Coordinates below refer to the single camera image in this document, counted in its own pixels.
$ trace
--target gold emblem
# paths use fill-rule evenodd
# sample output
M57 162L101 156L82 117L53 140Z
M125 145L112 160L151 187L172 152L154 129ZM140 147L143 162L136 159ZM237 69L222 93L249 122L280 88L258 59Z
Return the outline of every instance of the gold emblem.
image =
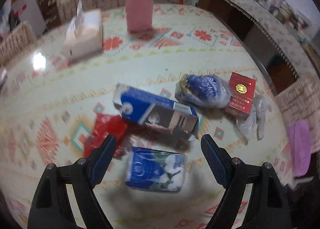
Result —
M245 85L238 84L238 85L236 85L236 89L240 94L247 93L247 88L245 87Z

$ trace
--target barcode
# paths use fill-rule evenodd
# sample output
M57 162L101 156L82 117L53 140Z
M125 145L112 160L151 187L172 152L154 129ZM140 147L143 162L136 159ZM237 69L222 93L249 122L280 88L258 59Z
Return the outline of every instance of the barcode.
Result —
M180 104L178 102L174 102L173 104L173 109L177 110L179 112L183 112L183 113L188 113L188 114L192 114L191 109L189 106Z

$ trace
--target screw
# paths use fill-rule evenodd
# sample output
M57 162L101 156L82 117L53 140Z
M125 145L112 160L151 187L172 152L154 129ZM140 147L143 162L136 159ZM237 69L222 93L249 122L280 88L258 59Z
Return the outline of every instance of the screw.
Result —
M53 167L54 167L54 164L53 164L53 163L49 163L49 164L47 165L47 169L48 169L48 170L52 169Z
M264 166L267 168L267 169L271 169L272 168L272 164L270 162L265 162L264 163Z
M81 159L79 159L77 162L78 162L78 164L80 164L80 165L85 164L85 158L81 158Z
M232 162L233 162L234 164L239 164L239 163L241 162L241 160L240 160L239 158L233 158L233 159L232 159Z

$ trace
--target white circular logo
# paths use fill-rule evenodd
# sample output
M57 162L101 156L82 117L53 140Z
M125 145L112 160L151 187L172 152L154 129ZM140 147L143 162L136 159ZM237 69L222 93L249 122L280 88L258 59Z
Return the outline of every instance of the white circular logo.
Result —
M133 112L132 104L128 102L124 103L122 106L122 113L124 113L125 115L131 115L132 112Z

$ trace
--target dining table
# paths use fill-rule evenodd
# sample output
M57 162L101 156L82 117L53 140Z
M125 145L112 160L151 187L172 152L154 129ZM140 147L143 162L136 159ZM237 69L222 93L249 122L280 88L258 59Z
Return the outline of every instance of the dining table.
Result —
M97 114L119 114L113 105L117 83L175 100L176 83L184 74L218 75L229 81L236 72L256 80L255 95L265 97L268 110L261 140L253 132L248 141L235 118L223 109L197 107L197 140L168 143L161 133L147 128L127 135L122 156L112 159L93 190L115 229L205 228L225 190L201 151L204 134L246 164L271 163L283 185L292 183L286 127L266 74L212 13L193 6L155 4L153 29L130 34L124 8L104 11L103 50L77 61L68 61L61 52L67 27L46 33L13 61L0 94L0 187L22 228L27 228L33 195L46 166L76 162L84 156ZM188 160L182 190L151 192L126 186L131 146L184 153ZM247 185L233 228L242 224L251 188ZM71 185L67 191L76 223L85 228Z

